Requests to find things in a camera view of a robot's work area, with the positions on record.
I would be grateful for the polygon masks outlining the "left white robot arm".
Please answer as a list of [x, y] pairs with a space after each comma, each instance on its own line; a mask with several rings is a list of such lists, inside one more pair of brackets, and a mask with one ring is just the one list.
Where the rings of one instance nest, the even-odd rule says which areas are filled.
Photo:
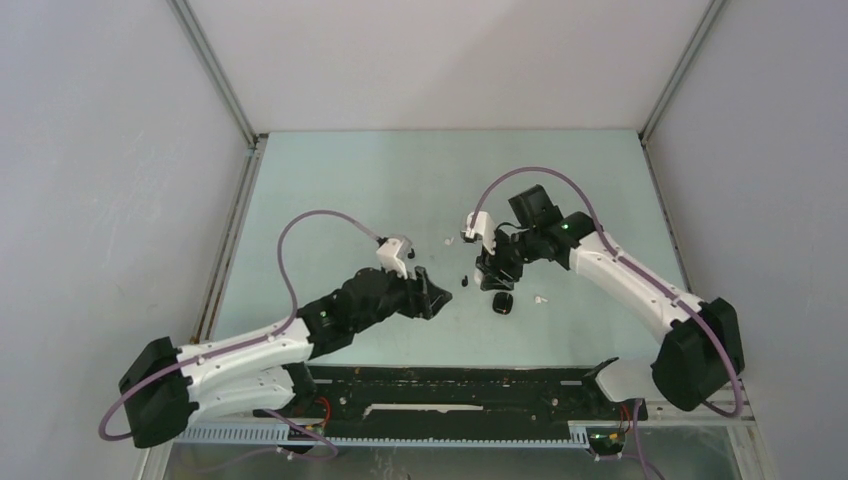
[[137, 448], [172, 440], [201, 419], [285, 409], [304, 416], [316, 403], [306, 362], [350, 345], [394, 316], [430, 320], [453, 298], [423, 267], [410, 278], [359, 270], [331, 293], [281, 321], [220, 341], [177, 347], [149, 342], [118, 383]]

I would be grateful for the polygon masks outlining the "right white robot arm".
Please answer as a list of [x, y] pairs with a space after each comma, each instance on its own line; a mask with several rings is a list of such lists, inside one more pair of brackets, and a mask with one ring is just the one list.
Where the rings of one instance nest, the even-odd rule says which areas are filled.
[[744, 354], [737, 313], [729, 302], [705, 301], [656, 276], [586, 212], [563, 215], [540, 185], [513, 196], [509, 204], [518, 222], [511, 234], [482, 209], [470, 212], [464, 222], [464, 241], [482, 244], [475, 271], [482, 290], [511, 291], [525, 266], [554, 262], [629, 308], [659, 345], [655, 358], [611, 358], [592, 369], [581, 392], [588, 414], [606, 418], [626, 400], [653, 395], [692, 411], [730, 385], [736, 402], [730, 413], [738, 415]]

